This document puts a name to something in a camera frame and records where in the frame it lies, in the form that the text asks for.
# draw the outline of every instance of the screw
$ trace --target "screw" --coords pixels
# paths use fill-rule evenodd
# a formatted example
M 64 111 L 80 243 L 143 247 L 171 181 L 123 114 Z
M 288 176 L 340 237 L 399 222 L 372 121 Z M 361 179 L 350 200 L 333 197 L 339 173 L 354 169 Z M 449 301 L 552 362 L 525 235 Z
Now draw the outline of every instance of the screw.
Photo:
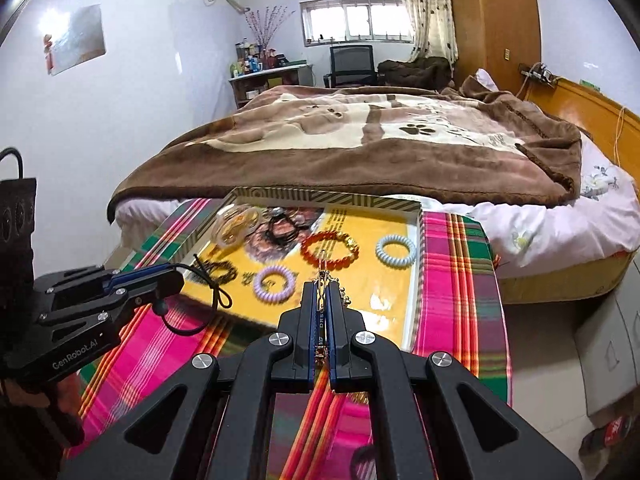
M 211 357 L 209 354 L 198 354 L 191 360 L 191 364 L 193 365 L 193 367 L 199 368 L 200 370 L 209 368 L 212 363 L 213 357 Z
M 358 332 L 356 334 L 356 341 L 358 343 L 360 343 L 361 345 L 370 345 L 371 343 L 373 343 L 376 340 L 376 335 L 364 330 L 362 332 Z
M 436 366 L 449 366 L 453 362 L 453 358 L 446 352 L 436 352 L 431 356 L 431 361 Z
M 282 332 L 274 332 L 269 336 L 269 343 L 274 346 L 284 346 L 289 342 L 289 336 Z

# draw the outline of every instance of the black mesh chair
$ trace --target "black mesh chair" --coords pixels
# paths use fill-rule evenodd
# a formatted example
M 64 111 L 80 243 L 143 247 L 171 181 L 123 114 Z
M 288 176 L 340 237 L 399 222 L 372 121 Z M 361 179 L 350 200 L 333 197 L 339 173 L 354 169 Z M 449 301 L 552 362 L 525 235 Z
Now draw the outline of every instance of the black mesh chair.
M 325 88 L 375 86 L 378 74 L 373 65 L 371 45 L 331 47 L 331 73 L 324 76 Z

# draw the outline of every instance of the patterned curtain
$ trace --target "patterned curtain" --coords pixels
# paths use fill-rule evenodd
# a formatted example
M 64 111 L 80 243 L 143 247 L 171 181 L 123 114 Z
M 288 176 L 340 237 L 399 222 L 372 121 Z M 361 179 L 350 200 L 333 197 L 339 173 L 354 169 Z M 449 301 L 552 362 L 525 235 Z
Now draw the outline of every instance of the patterned curtain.
M 451 0 L 405 0 L 414 27 L 414 49 L 411 59 L 442 56 L 453 64 L 458 59 L 456 29 Z

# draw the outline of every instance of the window frame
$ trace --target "window frame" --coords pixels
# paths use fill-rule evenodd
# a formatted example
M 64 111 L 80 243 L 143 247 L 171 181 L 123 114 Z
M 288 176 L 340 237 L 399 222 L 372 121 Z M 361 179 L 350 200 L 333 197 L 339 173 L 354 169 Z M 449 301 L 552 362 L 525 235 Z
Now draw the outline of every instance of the window frame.
M 413 43 L 414 37 L 396 35 L 373 34 L 373 23 L 371 19 L 372 5 L 393 5 L 399 7 L 405 6 L 404 0 L 311 0 L 309 2 L 300 2 L 300 17 L 302 22 L 302 37 L 305 46 L 316 46 L 324 44 L 343 44 L 343 43 L 362 43 L 367 42 L 383 42 L 383 43 Z M 366 36 L 352 36 L 349 31 L 349 20 L 347 17 L 348 7 L 366 6 L 369 20 L 369 34 Z M 308 37 L 313 37 L 313 27 L 311 23 L 310 12 L 315 9 L 328 9 L 331 7 L 342 7 L 344 11 L 344 40 L 333 40 L 331 38 L 317 41 L 307 41 Z

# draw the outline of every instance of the plaid tablecloth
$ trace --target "plaid tablecloth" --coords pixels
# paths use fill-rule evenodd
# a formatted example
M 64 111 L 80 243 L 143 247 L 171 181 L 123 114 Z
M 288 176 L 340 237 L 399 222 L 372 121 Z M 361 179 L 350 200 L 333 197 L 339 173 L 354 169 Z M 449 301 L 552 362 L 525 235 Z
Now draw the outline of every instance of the plaid tablecloth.
M 130 259 L 126 270 L 169 259 L 202 221 L 208 200 L 181 206 Z M 511 364 L 493 257 L 480 224 L 462 216 L 423 213 L 424 286 L 413 352 L 423 356 L 450 352 L 465 367 L 511 403 Z M 189 300 L 169 298 L 171 324 L 199 324 L 188 312 Z M 194 354 L 217 356 L 241 351 L 265 333 L 263 327 L 221 314 L 204 332 L 180 337 L 165 329 L 149 306 L 141 307 L 121 332 L 122 344 L 81 371 L 84 381 L 81 416 L 86 442 L 110 424 Z M 317 375 L 309 395 L 278 394 L 271 433 L 268 478 L 350 478 L 351 457 L 372 442 L 369 409 L 362 394 L 334 394 L 328 374 Z M 371 468 L 363 465 L 360 468 Z M 363 470 L 364 478 L 371 471 Z

